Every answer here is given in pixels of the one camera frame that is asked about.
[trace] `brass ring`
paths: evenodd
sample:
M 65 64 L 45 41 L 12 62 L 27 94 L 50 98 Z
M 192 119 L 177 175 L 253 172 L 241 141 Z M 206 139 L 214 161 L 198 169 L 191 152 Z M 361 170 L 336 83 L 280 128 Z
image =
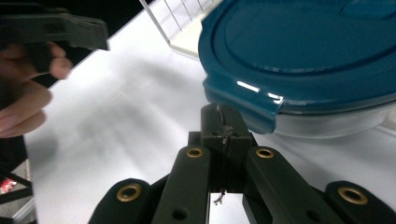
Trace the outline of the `brass ring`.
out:
M 256 150 L 256 154 L 265 159 L 271 159 L 275 156 L 274 152 L 268 148 L 259 148 Z
M 125 190 L 127 189 L 134 189 L 134 193 L 132 195 L 124 194 Z M 123 203 L 128 203 L 138 198 L 141 192 L 142 187 L 140 185 L 129 184 L 119 189 L 119 192 L 117 192 L 117 199 L 119 199 Z
M 367 197 L 357 189 L 353 189 L 349 187 L 341 187 L 338 189 L 338 194 L 349 203 L 364 205 L 369 202 Z
M 186 154 L 188 157 L 191 158 L 198 158 L 204 156 L 204 152 L 198 147 L 190 148 L 189 150 L 187 150 Z

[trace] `human hand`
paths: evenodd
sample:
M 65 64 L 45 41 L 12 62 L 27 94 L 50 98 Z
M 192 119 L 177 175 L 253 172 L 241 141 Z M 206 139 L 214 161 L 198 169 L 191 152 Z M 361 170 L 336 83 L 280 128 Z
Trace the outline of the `human hand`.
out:
M 65 52 L 59 46 L 49 43 L 49 47 L 53 56 L 49 73 L 58 79 L 66 78 L 72 63 L 65 58 Z M 29 133 L 44 123 L 42 108 L 50 102 L 51 94 L 32 80 L 39 75 L 23 46 L 11 44 L 0 51 L 0 78 L 15 99 L 13 104 L 0 110 L 0 138 Z

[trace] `table surface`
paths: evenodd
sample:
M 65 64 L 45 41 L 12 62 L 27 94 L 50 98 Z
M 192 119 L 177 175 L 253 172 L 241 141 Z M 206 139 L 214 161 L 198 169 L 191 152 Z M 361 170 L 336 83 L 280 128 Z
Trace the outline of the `table surface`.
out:
M 109 45 L 51 89 L 48 121 L 25 136 L 39 223 L 87 223 L 115 183 L 167 175 L 188 133 L 200 131 L 208 101 L 199 61 L 172 51 L 145 12 Z M 312 186 L 348 180 L 396 210 L 395 136 L 386 126 L 327 140 L 255 135 Z M 210 222 L 248 223 L 241 196 L 212 204 Z

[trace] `food container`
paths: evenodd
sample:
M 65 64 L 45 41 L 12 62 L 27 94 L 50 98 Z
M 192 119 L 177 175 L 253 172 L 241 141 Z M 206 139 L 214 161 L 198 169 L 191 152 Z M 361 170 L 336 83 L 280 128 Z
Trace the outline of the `food container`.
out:
M 394 1 L 225 0 L 202 23 L 206 98 L 257 133 L 372 128 L 396 104 L 395 14 Z

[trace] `red object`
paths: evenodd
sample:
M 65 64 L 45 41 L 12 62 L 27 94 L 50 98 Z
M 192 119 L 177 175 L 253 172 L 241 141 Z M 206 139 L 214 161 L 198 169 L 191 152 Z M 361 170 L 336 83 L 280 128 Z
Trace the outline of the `red object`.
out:
M 13 181 L 12 179 L 5 179 L 0 186 L 0 194 L 5 194 L 10 192 L 17 182 Z

